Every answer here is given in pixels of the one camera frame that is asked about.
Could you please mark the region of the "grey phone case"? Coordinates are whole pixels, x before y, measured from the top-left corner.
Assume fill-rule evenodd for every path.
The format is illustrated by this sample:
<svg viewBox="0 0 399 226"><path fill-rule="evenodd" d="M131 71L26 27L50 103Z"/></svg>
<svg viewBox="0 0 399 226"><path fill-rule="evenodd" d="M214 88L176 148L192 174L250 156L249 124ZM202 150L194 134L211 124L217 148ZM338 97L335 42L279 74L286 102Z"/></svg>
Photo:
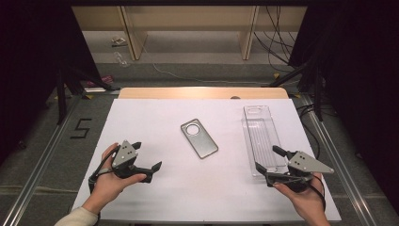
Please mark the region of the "grey phone case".
<svg viewBox="0 0 399 226"><path fill-rule="evenodd" d="M200 159L218 151L218 146L198 119L182 124L181 130Z"/></svg>

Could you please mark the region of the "person's right hand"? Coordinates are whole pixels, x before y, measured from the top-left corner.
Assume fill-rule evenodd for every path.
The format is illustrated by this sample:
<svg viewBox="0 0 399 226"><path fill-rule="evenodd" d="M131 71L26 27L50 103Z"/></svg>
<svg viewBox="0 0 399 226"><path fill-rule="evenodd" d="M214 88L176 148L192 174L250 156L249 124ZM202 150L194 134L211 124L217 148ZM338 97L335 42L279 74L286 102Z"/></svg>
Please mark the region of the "person's right hand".
<svg viewBox="0 0 399 226"><path fill-rule="evenodd" d="M314 173L313 176L311 188L307 188L301 193L295 193L284 184L274 183L273 187L291 201L296 212L305 221L311 218L325 218L327 220L323 200L319 196L319 193L324 192L323 176L321 173Z"/></svg>

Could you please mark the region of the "clear plastic wrapper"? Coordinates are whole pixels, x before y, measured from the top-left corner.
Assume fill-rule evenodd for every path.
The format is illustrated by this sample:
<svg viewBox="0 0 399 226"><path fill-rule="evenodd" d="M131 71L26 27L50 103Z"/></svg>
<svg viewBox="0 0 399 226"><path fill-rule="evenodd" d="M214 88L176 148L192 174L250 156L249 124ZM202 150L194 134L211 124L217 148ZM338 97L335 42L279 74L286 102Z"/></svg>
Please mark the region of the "clear plastic wrapper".
<svg viewBox="0 0 399 226"><path fill-rule="evenodd" d="M124 59L121 53L115 52L114 57L122 68L127 68L130 66L130 64Z"/></svg>

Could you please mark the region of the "black curtain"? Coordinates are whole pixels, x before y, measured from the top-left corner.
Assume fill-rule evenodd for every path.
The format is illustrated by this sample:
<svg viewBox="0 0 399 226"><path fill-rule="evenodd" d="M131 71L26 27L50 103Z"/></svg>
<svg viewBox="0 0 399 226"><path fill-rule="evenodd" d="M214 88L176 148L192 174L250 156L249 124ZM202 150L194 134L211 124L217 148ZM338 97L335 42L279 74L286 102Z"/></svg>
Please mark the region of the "black curtain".
<svg viewBox="0 0 399 226"><path fill-rule="evenodd" d="M0 164L61 80L101 82L71 0L0 0Z"/></svg>
<svg viewBox="0 0 399 226"><path fill-rule="evenodd" d="M335 24L323 52L326 92L356 150L399 212L399 0L303 0L298 65Z"/></svg>

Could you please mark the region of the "pink packet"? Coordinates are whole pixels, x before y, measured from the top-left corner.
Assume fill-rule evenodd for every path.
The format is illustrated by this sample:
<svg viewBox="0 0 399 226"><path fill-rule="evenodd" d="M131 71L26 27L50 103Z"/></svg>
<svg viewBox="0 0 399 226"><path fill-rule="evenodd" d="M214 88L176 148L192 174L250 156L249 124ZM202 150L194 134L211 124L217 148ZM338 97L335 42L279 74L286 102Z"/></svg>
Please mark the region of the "pink packet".
<svg viewBox="0 0 399 226"><path fill-rule="evenodd" d="M105 75L101 77L101 80L106 83L106 84L111 84L114 81L114 78L112 75ZM91 81L87 81L87 86L89 88L96 88L97 84L95 84L94 82Z"/></svg>

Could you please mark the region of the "black metal stand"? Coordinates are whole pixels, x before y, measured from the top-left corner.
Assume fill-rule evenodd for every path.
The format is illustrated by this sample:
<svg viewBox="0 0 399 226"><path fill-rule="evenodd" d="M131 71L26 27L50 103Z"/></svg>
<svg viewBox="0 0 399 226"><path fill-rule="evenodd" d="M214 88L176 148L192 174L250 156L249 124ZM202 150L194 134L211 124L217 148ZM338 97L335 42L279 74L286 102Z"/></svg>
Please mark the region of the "black metal stand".
<svg viewBox="0 0 399 226"><path fill-rule="evenodd" d="M313 90L313 104L315 109L315 115L319 121L322 121L321 114L321 100L322 100L322 76L319 70L319 67L313 63L304 63L301 66L294 69L292 72L285 74L282 78L277 79L272 82L269 87L276 88L290 79L296 77L297 75L301 75L298 84L296 85L297 89L300 92L308 92L309 90Z"/></svg>
<svg viewBox="0 0 399 226"><path fill-rule="evenodd" d="M57 101L58 101L58 124L61 124L67 117L67 104L65 87L69 89L72 95L82 96L85 92L84 87L81 84L82 80L92 82L100 88L106 91L116 91L120 88L115 88L109 84L106 84L100 76L89 75L77 68L68 65L61 65L57 73L56 90L57 90Z"/></svg>

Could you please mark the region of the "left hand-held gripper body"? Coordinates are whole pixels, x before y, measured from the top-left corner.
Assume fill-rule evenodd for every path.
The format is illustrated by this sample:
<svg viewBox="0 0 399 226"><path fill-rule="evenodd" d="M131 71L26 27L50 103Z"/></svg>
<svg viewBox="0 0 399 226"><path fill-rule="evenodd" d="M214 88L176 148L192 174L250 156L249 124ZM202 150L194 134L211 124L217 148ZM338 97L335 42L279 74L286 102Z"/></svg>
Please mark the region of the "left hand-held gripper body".
<svg viewBox="0 0 399 226"><path fill-rule="evenodd" d="M135 166L137 156L137 150L132 147L129 141L124 140L117 147L113 156L111 164L113 172L122 179L141 173L140 168Z"/></svg>

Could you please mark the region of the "clear plastic packaging box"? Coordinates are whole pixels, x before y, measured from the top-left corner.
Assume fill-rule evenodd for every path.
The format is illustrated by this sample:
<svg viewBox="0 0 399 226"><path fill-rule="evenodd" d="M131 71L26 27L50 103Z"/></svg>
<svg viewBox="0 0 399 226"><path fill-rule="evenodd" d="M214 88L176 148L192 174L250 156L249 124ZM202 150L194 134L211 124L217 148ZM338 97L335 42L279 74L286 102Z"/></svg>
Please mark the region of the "clear plastic packaging box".
<svg viewBox="0 0 399 226"><path fill-rule="evenodd" d="M251 174L254 177L261 176L255 163L259 163L268 172L283 173L286 170L286 160L273 151L273 146L279 146L280 142L269 107L246 105L243 109L242 126Z"/></svg>

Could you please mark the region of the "long wooden desk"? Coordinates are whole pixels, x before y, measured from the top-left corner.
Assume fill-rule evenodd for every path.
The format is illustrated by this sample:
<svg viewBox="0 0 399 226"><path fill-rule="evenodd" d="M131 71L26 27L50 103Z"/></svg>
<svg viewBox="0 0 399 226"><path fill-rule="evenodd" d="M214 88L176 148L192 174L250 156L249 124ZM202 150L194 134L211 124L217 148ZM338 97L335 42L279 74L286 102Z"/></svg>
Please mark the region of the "long wooden desk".
<svg viewBox="0 0 399 226"><path fill-rule="evenodd" d="M256 31L297 32L305 7L74 7L83 31L122 31L131 59L138 60L150 31L234 31L248 60Z"/></svg>

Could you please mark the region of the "white table sheet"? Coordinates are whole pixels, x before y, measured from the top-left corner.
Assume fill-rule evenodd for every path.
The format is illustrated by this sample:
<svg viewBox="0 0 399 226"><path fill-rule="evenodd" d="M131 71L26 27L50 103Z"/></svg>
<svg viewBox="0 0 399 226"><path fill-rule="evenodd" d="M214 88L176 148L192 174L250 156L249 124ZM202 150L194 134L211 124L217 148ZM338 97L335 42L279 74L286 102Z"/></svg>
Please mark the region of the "white table sheet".
<svg viewBox="0 0 399 226"><path fill-rule="evenodd" d="M246 105L269 107L279 142L311 152L290 99L117 99L89 164L95 170L114 142L141 142L136 165L162 162L148 184L129 186L102 211L103 220L141 223L260 224L298 222L290 201L251 174L242 126ZM200 159L181 125L198 119L218 146Z"/></svg>

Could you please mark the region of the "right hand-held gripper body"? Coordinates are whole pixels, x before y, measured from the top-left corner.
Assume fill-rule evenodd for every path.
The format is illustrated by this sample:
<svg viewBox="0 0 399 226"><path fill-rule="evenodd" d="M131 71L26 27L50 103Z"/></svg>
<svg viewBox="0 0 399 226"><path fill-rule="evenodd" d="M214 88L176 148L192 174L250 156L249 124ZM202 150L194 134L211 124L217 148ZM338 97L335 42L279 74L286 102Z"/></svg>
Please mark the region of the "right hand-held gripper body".
<svg viewBox="0 0 399 226"><path fill-rule="evenodd" d="M287 159L285 173L278 173L273 181L287 185L294 192L305 191L313 179L313 173L333 173L334 169L314 157L301 152L294 152L292 159Z"/></svg>

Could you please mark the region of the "person's left hand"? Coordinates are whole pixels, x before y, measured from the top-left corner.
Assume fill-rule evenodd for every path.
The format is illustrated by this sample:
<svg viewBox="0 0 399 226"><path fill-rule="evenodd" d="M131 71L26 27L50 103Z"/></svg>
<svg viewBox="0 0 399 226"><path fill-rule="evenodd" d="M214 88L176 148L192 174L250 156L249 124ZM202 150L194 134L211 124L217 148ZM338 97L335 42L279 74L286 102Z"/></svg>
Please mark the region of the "person's left hand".
<svg viewBox="0 0 399 226"><path fill-rule="evenodd" d="M98 177L93 191L82 207L98 215L105 206L118 197L125 187L141 182L145 178L145 174L135 174L125 179L120 179L113 172L102 174Z"/></svg>

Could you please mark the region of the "aluminium floor rail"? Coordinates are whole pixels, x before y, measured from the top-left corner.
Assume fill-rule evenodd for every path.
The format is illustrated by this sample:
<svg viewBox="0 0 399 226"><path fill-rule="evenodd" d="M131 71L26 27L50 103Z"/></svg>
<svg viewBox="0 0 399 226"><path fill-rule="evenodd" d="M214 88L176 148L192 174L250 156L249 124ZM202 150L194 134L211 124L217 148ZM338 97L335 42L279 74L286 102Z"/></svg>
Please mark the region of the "aluminium floor rail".
<svg viewBox="0 0 399 226"><path fill-rule="evenodd" d="M35 167L31 170L27 181L21 188L16 189L17 198L10 207L5 220L1 223L2 226L18 226L24 212L30 203L38 184L46 171L56 148L64 134L68 120L72 112L80 102L80 96L72 96L70 102L67 104L66 113L62 119L57 123L51 137L46 143L46 147L40 154L39 160L36 162Z"/></svg>
<svg viewBox="0 0 399 226"><path fill-rule="evenodd" d="M350 160L341 153L339 144L328 131L326 120L319 121L315 115L314 104L309 94L300 98L303 107L298 111L305 131L311 139L313 153L335 169L327 176L327 185L332 199L342 217L342 226L377 226L375 215L357 184L355 174L345 163Z"/></svg>

